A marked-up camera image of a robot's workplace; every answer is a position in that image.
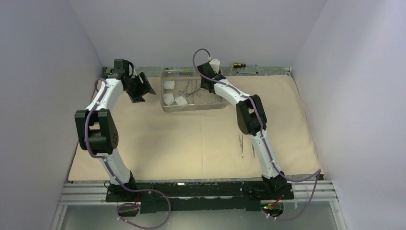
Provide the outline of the beige cloth wrap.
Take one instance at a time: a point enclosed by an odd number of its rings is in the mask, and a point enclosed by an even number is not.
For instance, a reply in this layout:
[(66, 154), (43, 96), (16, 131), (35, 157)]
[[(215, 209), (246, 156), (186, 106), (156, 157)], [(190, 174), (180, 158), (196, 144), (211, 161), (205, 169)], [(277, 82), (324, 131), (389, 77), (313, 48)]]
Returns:
[[(287, 75), (233, 76), (241, 91), (260, 96), (273, 153), (286, 175), (312, 174), (321, 168), (304, 108)], [(166, 113), (160, 95), (131, 103), (127, 94), (112, 115), (119, 132), (118, 151), (137, 180), (260, 177), (262, 170), (251, 143), (238, 140), (235, 108)]]

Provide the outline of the thin steel tweezers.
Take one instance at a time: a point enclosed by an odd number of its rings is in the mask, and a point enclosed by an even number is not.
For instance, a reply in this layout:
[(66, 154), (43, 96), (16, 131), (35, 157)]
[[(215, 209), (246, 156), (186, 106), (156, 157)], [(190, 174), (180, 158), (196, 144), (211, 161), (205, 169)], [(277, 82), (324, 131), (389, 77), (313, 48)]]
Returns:
[(240, 151), (241, 151), (241, 158), (244, 158), (244, 142), (243, 142), (243, 134), (238, 135)]

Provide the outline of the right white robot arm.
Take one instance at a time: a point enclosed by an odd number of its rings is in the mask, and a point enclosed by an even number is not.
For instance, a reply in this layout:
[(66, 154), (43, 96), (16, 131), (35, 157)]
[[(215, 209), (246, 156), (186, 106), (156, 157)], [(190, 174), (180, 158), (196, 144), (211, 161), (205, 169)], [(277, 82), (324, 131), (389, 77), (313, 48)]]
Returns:
[(219, 70), (218, 59), (193, 67), (201, 77), (201, 88), (216, 94), (235, 107), (241, 133), (249, 138), (262, 170), (264, 194), (270, 199), (288, 198), (289, 184), (276, 161), (267, 134), (267, 117), (260, 97), (249, 95), (231, 84)]

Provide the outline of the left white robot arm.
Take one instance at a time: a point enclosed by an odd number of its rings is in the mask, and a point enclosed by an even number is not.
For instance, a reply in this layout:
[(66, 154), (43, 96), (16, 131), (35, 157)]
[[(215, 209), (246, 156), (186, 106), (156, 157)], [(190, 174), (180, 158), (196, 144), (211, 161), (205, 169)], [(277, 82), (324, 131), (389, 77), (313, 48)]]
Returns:
[(122, 94), (130, 102), (144, 102), (144, 95), (155, 94), (145, 73), (137, 73), (132, 62), (115, 59), (113, 68), (94, 83), (95, 96), (83, 110), (74, 115), (79, 146), (98, 159), (107, 171), (110, 183), (120, 186), (119, 196), (125, 201), (136, 198), (138, 188), (133, 185), (132, 172), (124, 164), (118, 152), (119, 132), (112, 110)]

